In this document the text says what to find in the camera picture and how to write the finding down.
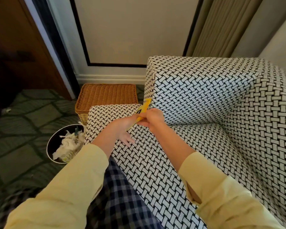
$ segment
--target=crumpled paper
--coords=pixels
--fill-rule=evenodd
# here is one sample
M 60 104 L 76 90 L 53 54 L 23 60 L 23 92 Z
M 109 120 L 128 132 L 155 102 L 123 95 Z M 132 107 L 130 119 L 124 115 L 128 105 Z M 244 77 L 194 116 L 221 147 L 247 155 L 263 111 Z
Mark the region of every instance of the crumpled paper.
M 60 147 L 53 153 L 53 160 L 60 158 L 63 162 L 69 162 L 80 151 L 84 145 L 85 132 L 75 131 L 67 134 L 61 141 Z

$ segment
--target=yellow sleeve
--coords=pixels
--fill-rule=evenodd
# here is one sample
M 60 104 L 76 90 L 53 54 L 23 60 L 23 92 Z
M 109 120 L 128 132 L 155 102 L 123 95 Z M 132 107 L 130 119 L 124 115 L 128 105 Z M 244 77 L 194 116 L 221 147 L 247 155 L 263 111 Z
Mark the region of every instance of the yellow sleeve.
M 91 201 L 103 187 L 108 158 L 88 144 L 35 198 L 13 210 L 5 228 L 85 228 Z
M 232 177 L 225 175 L 201 153 L 188 156 L 179 169 L 187 198 L 208 228 L 284 228 L 273 215 Z M 193 201 L 190 186 L 201 199 Z

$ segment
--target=blue plaid fabric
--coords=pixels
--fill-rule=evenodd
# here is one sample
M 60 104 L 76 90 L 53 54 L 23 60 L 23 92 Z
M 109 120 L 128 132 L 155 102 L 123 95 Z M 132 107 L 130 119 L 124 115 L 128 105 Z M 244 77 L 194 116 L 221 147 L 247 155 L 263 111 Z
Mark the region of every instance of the blue plaid fabric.
M 0 204 L 0 229 L 9 213 L 42 189 L 16 191 Z M 129 184 L 114 158 L 110 157 L 103 188 L 87 210 L 86 228 L 163 228 L 140 195 Z

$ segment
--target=baseboard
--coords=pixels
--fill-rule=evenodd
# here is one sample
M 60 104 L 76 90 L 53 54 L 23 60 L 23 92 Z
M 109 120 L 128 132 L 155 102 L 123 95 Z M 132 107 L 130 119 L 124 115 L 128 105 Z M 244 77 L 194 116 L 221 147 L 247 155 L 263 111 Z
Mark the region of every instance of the baseboard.
M 76 75 L 79 84 L 145 84 L 145 75 Z

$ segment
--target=yellow card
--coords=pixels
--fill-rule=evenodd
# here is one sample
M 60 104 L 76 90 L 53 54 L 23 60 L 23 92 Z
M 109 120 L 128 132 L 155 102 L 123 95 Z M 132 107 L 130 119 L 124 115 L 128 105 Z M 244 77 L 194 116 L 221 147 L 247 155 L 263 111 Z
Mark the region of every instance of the yellow card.
M 146 112 L 151 101 L 152 101 L 151 98 L 145 99 L 143 105 L 136 111 L 136 114 L 140 114 L 140 113 L 142 113 L 142 112 Z M 138 117 L 137 120 L 136 120 L 136 122 L 135 122 L 132 126 L 134 126 L 137 122 L 139 122 L 139 121 L 142 120 L 142 119 L 144 119 L 144 118 L 143 118 L 143 117 Z

